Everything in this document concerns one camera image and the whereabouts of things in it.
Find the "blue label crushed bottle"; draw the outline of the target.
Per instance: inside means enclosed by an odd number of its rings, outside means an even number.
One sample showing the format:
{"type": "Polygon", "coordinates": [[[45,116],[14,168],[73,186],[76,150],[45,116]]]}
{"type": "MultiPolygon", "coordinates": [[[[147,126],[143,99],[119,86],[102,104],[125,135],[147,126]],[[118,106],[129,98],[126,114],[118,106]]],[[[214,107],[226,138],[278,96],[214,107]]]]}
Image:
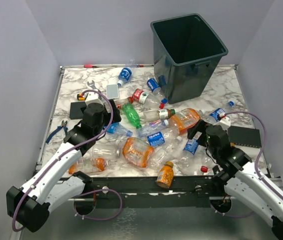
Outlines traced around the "blue label crushed bottle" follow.
{"type": "Polygon", "coordinates": [[[119,122],[112,123],[106,131],[108,134],[116,137],[132,137],[133,132],[121,125],[119,122]]]}

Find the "clear crushed bottle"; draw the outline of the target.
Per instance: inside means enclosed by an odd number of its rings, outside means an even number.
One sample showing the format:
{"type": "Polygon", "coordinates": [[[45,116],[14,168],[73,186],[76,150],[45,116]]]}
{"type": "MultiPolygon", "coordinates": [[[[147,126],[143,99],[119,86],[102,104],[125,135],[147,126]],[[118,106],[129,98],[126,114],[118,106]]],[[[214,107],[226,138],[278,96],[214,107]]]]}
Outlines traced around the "clear crushed bottle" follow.
{"type": "Polygon", "coordinates": [[[174,140],[161,146],[149,159],[149,167],[157,169],[173,157],[173,152],[182,142],[183,138],[177,136],[174,140]]]}

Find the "red label water bottle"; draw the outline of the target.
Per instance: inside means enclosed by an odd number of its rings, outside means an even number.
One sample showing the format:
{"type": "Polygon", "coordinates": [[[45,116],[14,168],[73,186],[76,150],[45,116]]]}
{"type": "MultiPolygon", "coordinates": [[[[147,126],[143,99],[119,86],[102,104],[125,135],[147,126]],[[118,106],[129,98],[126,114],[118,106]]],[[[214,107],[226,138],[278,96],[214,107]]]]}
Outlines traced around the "red label water bottle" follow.
{"type": "Polygon", "coordinates": [[[142,89],[137,88],[133,94],[132,98],[142,104],[145,108],[150,109],[160,109],[159,106],[162,103],[156,96],[152,93],[148,93],[142,89]]]}

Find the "small orange juice bottle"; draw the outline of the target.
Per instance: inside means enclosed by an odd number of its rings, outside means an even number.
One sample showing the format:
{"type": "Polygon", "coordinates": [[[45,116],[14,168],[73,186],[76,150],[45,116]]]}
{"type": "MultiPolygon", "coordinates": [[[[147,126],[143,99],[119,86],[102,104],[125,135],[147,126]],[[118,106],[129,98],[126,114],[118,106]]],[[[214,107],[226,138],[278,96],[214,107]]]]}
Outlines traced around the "small orange juice bottle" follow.
{"type": "Polygon", "coordinates": [[[166,161],[164,167],[158,173],[156,184],[164,189],[169,189],[174,178],[174,164],[171,161],[166,161]]]}

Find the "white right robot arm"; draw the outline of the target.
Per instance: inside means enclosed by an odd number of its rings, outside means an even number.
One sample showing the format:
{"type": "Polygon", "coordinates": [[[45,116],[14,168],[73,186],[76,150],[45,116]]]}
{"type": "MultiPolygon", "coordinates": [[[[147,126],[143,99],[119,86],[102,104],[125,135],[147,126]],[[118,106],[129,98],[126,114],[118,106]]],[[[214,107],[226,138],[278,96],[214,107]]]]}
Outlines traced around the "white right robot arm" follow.
{"type": "Polygon", "coordinates": [[[283,190],[262,173],[256,163],[240,148],[232,146],[226,127],[199,120],[187,131],[221,167],[211,183],[215,195],[228,194],[258,214],[283,240],[283,190]]]}

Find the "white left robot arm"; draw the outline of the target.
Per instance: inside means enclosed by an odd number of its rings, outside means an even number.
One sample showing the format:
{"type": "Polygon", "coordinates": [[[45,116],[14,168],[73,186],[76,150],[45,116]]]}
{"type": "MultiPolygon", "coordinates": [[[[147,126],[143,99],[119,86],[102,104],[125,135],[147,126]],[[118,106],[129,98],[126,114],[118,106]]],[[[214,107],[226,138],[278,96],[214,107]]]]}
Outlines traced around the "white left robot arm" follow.
{"type": "Polygon", "coordinates": [[[69,130],[57,152],[47,164],[21,187],[12,186],[6,193],[7,214],[12,230],[27,229],[34,233],[47,221],[50,213],[71,198],[95,196],[91,177],[78,171],[63,183],[63,174],[106,133],[111,124],[121,121],[114,101],[92,102],[82,111],[83,118],[69,130]]]}

